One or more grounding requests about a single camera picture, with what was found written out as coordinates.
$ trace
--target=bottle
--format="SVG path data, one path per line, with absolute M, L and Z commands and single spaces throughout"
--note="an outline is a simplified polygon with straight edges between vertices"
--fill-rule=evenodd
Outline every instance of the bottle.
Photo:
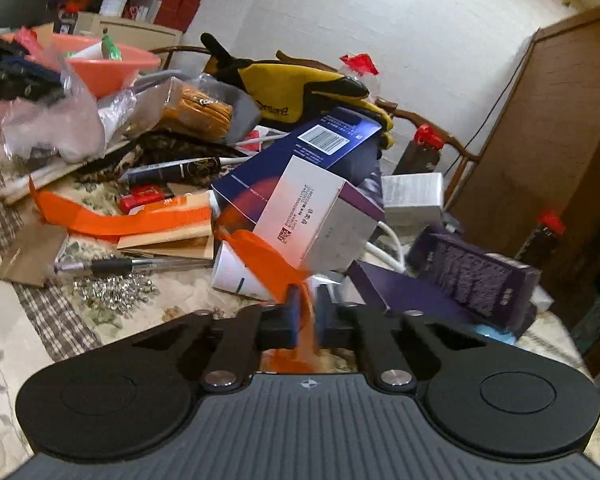
M 516 260 L 521 264 L 542 269 L 560 244 L 564 231 L 564 224 L 553 209 L 542 210 L 538 215 L 538 225 L 516 254 Z
M 395 167 L 394 175 L 432 173 L 440 161 L 440 150 L 445 145 L 429 124 L 423 124 L 407 145 Z

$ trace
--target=red cap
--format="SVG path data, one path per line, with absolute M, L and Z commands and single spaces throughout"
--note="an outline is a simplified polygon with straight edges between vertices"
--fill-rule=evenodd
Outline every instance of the red cap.
M 546 225 L 551 231 L 558 235 L 562 235 L 566 229 L 562 220 L 560 220 L 558 213 L 548 207 L 543 209 L 538 215 L 538 223 Z
M 437 150 L 441 150 L 445 145 L 445 141 L 438 136 L 436 131 L 429 124 L 420 126 L 416 130 L 413 140 L 416 141 L 416 144 L 428 144 Z
M 369 54 L 358 54 L 357 56 L 349 56 L 347 54 L 342 56 L 340 60 L 350 69 L 355 70 L 359 74 L 379 74 L 374 62 L 371 61 L 371 56 L 369 56 Z

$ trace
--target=small white box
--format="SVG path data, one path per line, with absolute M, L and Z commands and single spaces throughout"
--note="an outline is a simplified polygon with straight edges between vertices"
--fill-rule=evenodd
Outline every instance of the small white box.
M 347 180 L 293 156 L 253 232 L 296 269 L 344 270 L 382 218 Z
M 444 205 L 442 173 L 382 177 L 384 215 L 391 227 L 440 222 Z

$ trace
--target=checkered trim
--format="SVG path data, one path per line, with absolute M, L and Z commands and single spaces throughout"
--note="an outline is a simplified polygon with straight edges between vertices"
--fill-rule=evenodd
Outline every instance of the checkered trim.
M 4 180 L 0 174 L 0 188 Z M 22 227 L 14 208 L 0 202 L 0 255 L 4 255 Z M 101 345 L 57 286 L 35 288 L 13 284 L 20 305 L 40 336 L 49 356 L 61 361 Z

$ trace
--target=power cord on wall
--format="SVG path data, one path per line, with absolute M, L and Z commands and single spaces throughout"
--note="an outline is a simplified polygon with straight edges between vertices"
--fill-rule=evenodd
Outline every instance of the power cord on wall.
M 471 139 L 469 139 L 469 141 L 464 145 L 465 148 L 468 148 L 469 144 L 474 142 L 475 137 L 478 136 L 480 131 L 484 128 L 484 125 L 489 121 L 489 118 L 491 117 L 491 114 L 493 114 L 493 111 L 496 109 L 496 106 L 498 106 L 498 103 L 500 102 L 500 100 L 502 99 L 504 94 L 507 92 L 507 89 L 509 89 L 509 86 L 511 86 L 511 83 L 513 83 L 513 80 L 515 79 L 516 74 L 518 73 L 518 70 L 520 70 L 522 63 L 526 59 L 526 56 L 528 56 L 528 54 L 529 54 L 529 50 L 531 49 L 532 44 L 533 44 L 533 41 L 531 41 L 529 43 L 529 48 L 526 50 L 525 55 L 520 58 L 520 61 L 518 62 L 518 66 L 516 67 L 516 69 L 513 71 L 513 74 L 511 75 L 511 79 L 509 79 L 509 82 L 507 83 L 507 85 L 502 89 L 502 92 L 500 92 L 500 95 L 496 99 L 496 102 L 494 102 L 493 106 L 491 107 L 491 110 L 489 110 L 489 113 L 487 114 L 487 116 L 484 118 L 484 121 L 482 122 L 480 127 L 477 129 L 477 131 L 474 133 L 474 136 L 471 137 Z M 456 160 L 454 160 L 453 163 L 451 164 L 451 166 L 449 166 L 446 169 L 445 176 L 449 173 L 449 171 L 451 171 L 451 169 L 456 165 L 456 162 L 458 162 L 458 160 L 460 160 L 460 158 L 461 158 L 461 155 L 456 156 Z

